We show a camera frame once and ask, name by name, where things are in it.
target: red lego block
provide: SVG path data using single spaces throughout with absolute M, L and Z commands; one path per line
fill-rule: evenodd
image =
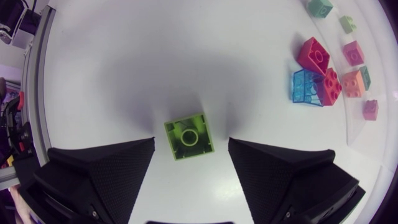
M 321 99 L 321 102 L 324 106 L 333 106 L 343 87 L 338 81 L 337 73 L 332 68 L 328 68 L 326 71 L 326 77 L 322 82 L 322 86 L 318 87 L 319 90 L 322 88 L 324 91 L 320 91 L 318 93 L 318 97 Z
M 301 48 L 297 62 L 303 68 L 325 76 L 329 65 L 329 59 L 329 53 L 326 52 L 314 37 L 311 37 Z
M 345 45 L 343 53 L 351 66 L 361 65 L 365 62 L 365 56 L 356 40 Z
M 353 71 L 343 76 L 343 86 L 347 97 L 362 97 L 365 92 L 361 71 Z
M 379 112 L 379 105 L 377 100 L 368 100 L 363 109 L 363 117 L 366 121 L 377 120 L 377 113 Z

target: lego duplo block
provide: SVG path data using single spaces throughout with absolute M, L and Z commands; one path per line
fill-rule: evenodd
M 359 68 L 359 71 L 361 71 L 363 83 L 365 85 L 365 90 L 368 91 L 369 87 L 371 86 L 371 77 L 369 76 L 368 67 L 363 66 Z
M 349 72 L 343 76 L 343 87 L 347 97 L 362 97 L 365 92 L 361 71 Z
M 314 37 L 311 37 L 301 48 L 297 62 L 303 68 L 325 76 L 329 60 L 329 53 Z
M 343 27 L 346 34 L 349 34 L 352 31 L 356 30 L 356 25 L 354 24 L 354 20 L 350 16 L 341 17 L 340 24 Z
M 365 56 L 356 40 L 345 45 L 343 53 L 351 66 L 361 65 L 365 62 Z
M 293 74 L 293 103 L 323 106 L 323 75 L 303 69 Z
M 329 0 L 312 0 L 307 7 L 311 14 L 317 18 L 326 18 L 333 9 L 333 5 Z
M 363 109 L 363 116 L 367 121 L 377 120 L 377 113 L 379 112 L 379 105 L 377 100 L 368 100 Z
M 323 89 L 324 93 L 322 94 L 323 105 L 324 106 L 333 106 L 340 95 L 343 87 L 337 78 L 337 73 L 332 69 L 328 68 L 326 71 L 326 76 L 323 82 L 320 84 L 322 87 L 319 89 Z
M 164 125 L 175 160 L 214 152 L 204 114 L 169 121 Z

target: pink lego block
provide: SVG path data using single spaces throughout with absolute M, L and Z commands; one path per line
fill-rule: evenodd
M 366 121 L 377 120 L 377 112 L 379 111 L 379 105 L 377 100 L 368 100 L 363 109 L 363 117 Z
M 361 71 L 349 72 L 343 75 L 343 87 L 347 97 L 362 97 L 365 92 Z
M 365 56 L 356 40 L 345 45 L 343 53 L 351 66 L 361 65 L 365 62 Z

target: teal lego block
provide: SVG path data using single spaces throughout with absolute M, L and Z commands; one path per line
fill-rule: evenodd
M 365 90 L 368 91 L 369 87 L 371 86 L 371 77 L 369 76 L 368 67 L 363 66 L 359 68 L 359 70 L 361 71 L 363 83 L 365 85 Z
M 326 18 L 333 9 L 333 5 L 329 0 L 312 0 L 307 7 L 311 14 L 317 18 Z
M 164 126 L 175 160 L 214 152 L 204 114 L 169 121 Z
M 346 34 L 349 34 L 356 30 L 356 25 L 354 24 L 353 18 L 350 16 L 343 16 L 340 18 L 340 24 L 343 27 Z

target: light green lego block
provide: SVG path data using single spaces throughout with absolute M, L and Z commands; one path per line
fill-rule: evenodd
M 343 27 L 346 34 L 349 34 L 352 31 L 356 30 L 356 25 L 354 24 L 354 20 L 350 16 L 341 17 L 340 24 Z
M 311 14 L 317 18 L 326 18 L 333 9 L 333 5 L 329 0 L 312 0 L 307 7 Z
M 204 114 L 169 121 L 164 126 L 175 160 L 214 152 Z
M 359 70 L 361 71 L 363 83 L 365 85 L 365 90 L 368 91 L 369 87 L 371 86 L 371 77 L 368 72 L 368 67 L 363 66 L 363 67 L 359 68 Z

